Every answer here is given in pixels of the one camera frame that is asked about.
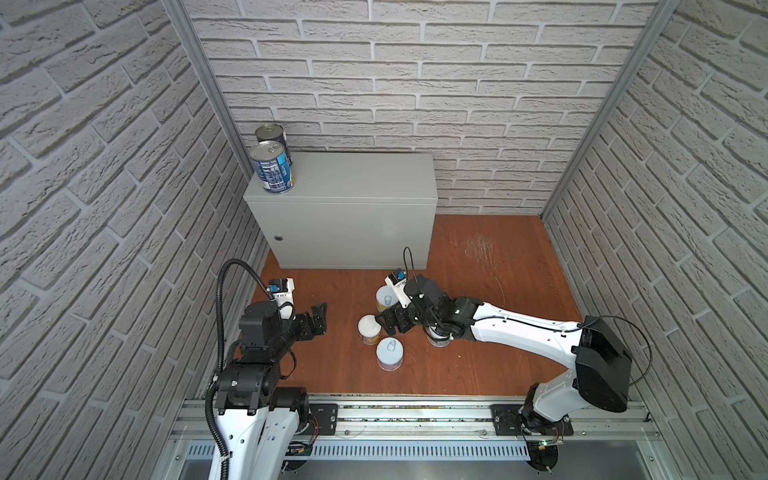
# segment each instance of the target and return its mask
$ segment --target wooden floor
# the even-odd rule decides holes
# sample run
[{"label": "wooden floor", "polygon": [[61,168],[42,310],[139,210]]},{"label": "wooden floor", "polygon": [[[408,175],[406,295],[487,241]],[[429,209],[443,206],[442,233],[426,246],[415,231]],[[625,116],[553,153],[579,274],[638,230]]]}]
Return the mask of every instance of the wooden floor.
[{"label": "wooden floor", "polygon": [[[328,303],[328,332],[294,345],[299,365],[281,386],[305,386],[314,393],[513,396],[564,371],[549,359],[494,343],[455,340],[435,348],[417,328],[396,336],[405,349],[402,366],[381,370],[376,348],[362,343],[357,322],[377,313],[376,290],[388,273],[284,270],[270,252],[262,278],[292,277],[297,312]],[[438,215],[423,273],[450,296],[472,296],[528,315],[581,320],[538,217]],[[263,293],[257,289],[253,300],[264,300]],[[283,373],[292,366],[286,356]]]}]

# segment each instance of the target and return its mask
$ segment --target gray metal cabinet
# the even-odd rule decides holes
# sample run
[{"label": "gray metal cabinet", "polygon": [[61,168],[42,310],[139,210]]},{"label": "gray metal cabinet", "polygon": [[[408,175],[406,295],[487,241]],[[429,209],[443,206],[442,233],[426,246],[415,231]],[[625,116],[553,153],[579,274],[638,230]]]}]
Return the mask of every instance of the gray metal cabinet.
[{"label": "gray metal cabinet", "polygon": [[426,268],[437,207],[430,154],[293,154],[295,186],[243,198],[282,268]]}]

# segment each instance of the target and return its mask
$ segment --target tin can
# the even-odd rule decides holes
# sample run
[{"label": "tin can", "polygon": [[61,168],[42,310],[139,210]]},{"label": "tin can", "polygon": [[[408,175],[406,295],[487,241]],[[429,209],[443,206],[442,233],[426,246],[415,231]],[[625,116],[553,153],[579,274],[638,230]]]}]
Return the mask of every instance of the tin can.
[{"label": "tin can", "polygon": [[293,173],[280,142],[260,141],[250,151],[250,163],[268,193],[282,194],[293,187]]},{"label": "tin can", "polygon": [[279,126],[278,124],[262,125],[256,129],[256,139],[258,141],[279,141],[283,145],[283,148],[286,149],[288,165],[293,165],[293,160],[290,157],[290,149],[288,148],[288,142],[286,141],[286,132],[283,127]]}]

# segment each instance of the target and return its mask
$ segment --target brick wallpaper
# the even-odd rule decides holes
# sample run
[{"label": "brick wallpaper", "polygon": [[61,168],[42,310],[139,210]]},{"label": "brick wallpaper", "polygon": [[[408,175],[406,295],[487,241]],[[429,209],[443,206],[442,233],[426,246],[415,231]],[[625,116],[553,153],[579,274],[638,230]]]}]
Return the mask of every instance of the brick wallpaper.
[{"label": "brick wallpaper", "polygon": [[685,478],[768,478],[767,15],[684,0],[546,222]]},{"label": "brick wallpaper", "polygon": [[161,2],[0,18],[0,478],[145,480],[255,246],[246,181]]},{"label": "brick wallpaper", "polygon": [[185,2],[247,146],[430,152],[439,214],[539,214],[654,7]]}]

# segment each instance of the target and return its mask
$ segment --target cabinet door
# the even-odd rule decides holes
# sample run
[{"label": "cabinet door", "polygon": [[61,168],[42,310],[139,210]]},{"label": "cabinet door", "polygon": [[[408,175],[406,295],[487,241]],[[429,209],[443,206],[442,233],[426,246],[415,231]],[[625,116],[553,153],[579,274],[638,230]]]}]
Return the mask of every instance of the cabinet door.
[{"label": "cabinet door", "polygon": [[435,205],[249,203],[283,268],[426,267]]}]

